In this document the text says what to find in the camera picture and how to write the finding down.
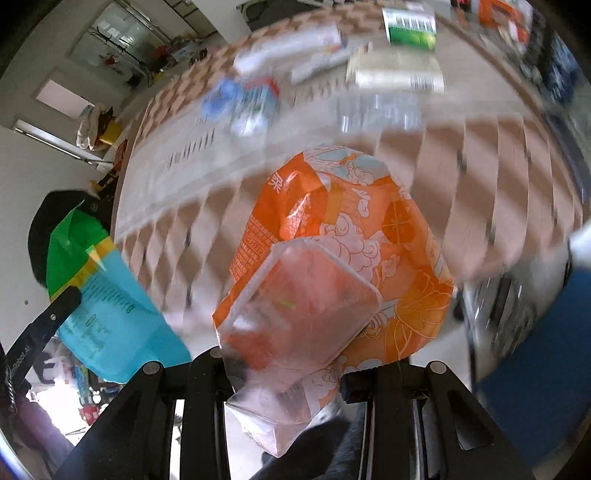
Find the white wall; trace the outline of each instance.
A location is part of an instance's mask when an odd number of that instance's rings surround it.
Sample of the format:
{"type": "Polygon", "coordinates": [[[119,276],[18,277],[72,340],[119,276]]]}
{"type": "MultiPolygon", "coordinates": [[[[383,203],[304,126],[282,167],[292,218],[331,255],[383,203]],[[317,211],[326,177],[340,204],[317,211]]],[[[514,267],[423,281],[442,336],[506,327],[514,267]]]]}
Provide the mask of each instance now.
{"type": "MultiPolygon", "coordinates": [[[[117,113],[131,95],[68,58],[82,34],[111,0],[62,0],[31,32],[0,78],[0,125],[12,127],[16,119],[76,144],[79,122],[36,100],[44,82],[55,82],[88,100],[112,106],[117,113]]],[[[132,0],[167,35],[174,37],[190,27],[164,0],[132,0]]]]}
{"type": "Polygon", "coordinates": [[[236,9],[243,0],[193,0],[201,13],[207,17],[219,34],[228,43],[239,41],[251,34],[251,29],[242,14],[236,9]]]}
{"type": "Polygon", "coordinates": [[[27,249],[31,220],[51,190],[86,189],[100,172],[22,134],[0,127],[0,340],[10,348],[49,305],[27,249]]]}

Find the clothing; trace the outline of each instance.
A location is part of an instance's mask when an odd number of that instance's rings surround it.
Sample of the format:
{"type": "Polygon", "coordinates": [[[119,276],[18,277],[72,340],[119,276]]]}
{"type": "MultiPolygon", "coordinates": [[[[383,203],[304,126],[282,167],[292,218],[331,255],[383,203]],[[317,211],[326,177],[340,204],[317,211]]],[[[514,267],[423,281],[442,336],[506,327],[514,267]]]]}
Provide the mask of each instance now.
{"type": "MultiPolygon", "coordinates": [[[[47,412],[27,397],[17,398],[18,414],[3,425],[18,460],[36,480],[51,480],[74,446],[51,421],[47,412]]],[[[14,479],[12,468],[0,456],[0,479],[14,479]]]]}
{"type": "Polygon", "coordinates": [[[460,8],[464,10],[464,12],[470,12],[472,10],[472,5],[470,0],[451,0],[453,8],[460,8]]]}
{"type": "Polygon", "coordinates": [[[108,232],[111,229],[112,202],[99,200],[83,190],[55,190],[48,193],[33,217],[28,235],[33,275],[44,287],[47,287],[47,251],[51,233],[78,205],[84,213],[98,219],[108,232]]]}
{"type": "Polygon", "coordinates": [[[83,150],[100,151],[105,150],[109,145],[98,140],[105,130],[111,118],[113,109],[107,111],[106,107],[97,104],[89,111],[85,110],[80,116],[80,126],[76,134],[76,145],[83,150]]]}

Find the orange snack bag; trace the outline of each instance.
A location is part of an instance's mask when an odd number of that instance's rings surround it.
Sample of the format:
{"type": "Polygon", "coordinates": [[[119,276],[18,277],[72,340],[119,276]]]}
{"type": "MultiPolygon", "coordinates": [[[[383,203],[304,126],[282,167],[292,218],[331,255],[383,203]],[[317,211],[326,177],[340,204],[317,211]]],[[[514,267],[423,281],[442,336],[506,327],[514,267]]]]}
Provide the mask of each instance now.
{"type": "MultiPolygon", "coordinates": [[[[253,208],[230,267],[236,283],[213,314],[223,355],[224,321],[239,295],[273,244],[298,237],[313,239],[373,285],[383,305],[335,361],[291,386],[289,409],[285,396],[264,382],[248,384],[230,399],[244,429],[275,456],[334,398],[341,375],[405,358],[435,338],[453,289],[437,241],[384,163],[345,147],[306,150],[268,179],[253,208]],[[296,408],[295,399],[304,404],[296,408]],[[296,411],[297,418],[286,411],[296,411]]],[[[329,296],[326,282],[311,276],[309,283],[329,296]]],[[[242,346],[238,338],[230,343],[237,351],[257,349],[254,338],[242,346]]],[[[250,368],[261,360],[248,353],[242,359],[250,368]]]]}

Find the red object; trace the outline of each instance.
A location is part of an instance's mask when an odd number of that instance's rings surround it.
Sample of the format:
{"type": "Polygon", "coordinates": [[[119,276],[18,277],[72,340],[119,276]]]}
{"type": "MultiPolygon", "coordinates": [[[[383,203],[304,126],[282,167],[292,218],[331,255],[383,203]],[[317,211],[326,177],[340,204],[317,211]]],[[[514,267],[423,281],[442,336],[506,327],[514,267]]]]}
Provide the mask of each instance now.
{"type": "Polygon", "coordinates": [[[152,53],[150,53],[150,56],[154,59],[161,59],[168,55],[169,51],[169,47],[167,47],[166,45],[161,45],[158,48],[156,48],[152,53]]]}
{"type": "Polygon", "coordinates": [[[99,418],[99,407],[96,405],[85,405],[82,408],[78,409],[80,413],[80,417],[84,420],[89,426],[96,422],[96,419],[99,418]]]}
{"type": "Polygon", "coordinates": [[[125,156],[125,151],[127,150],[127,140],[123,140],[121,145],[117,148],[117,152],[115,153],[115,163],[113,164],[113,170],[119,172],[121,167],[123,166],[123,158],[125,156]]]}
{"type": "Polygon", "coordinates": [[[244,89],[249,90],[256,87],[260,87],[262,85],[268,85],[271,91],[275,94],[275,96],[279,96],[279,86],[271,77],[261,77],[251,82],[247,82],[244,86],[244,89]]]}

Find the window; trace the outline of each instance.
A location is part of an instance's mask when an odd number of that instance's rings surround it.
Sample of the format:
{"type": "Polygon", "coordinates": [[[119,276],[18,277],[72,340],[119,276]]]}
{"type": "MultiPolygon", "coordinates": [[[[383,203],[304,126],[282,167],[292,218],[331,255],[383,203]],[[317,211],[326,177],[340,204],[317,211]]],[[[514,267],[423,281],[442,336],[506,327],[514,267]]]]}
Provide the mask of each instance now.
{"type": "Polygon", "coordinates": [[[70,58],[114,86],[135,89],[149,84],[150,68],[157,71],[163,66],[155,52],[168,41],[134,11],[117,2],[107,5],[82,35],[70,58]]]}
{"type": "Polygon", "coordinates": [[[37,95],[37,100],[65,115],[77,119],[86,107],[93,106],[88,100],[49,80],[37,95]]]}
{"type": "Polygon", "coordinates": [[[94,155],[94,153],[88,150],[82,150],[75,145],[70,145],[68,142],[63,141],[61,138],[57,138],[55,135],[51,135],[45,130],[37,128],[31,124],[24,122],[23,120],[17,120],[13,127],[15,132],[25,135],[29,138],[37,140],[51,148],[55,148],[77,160],[83,160],[89,164],[95,164],[101,162],[101,158],[94,155]]]}

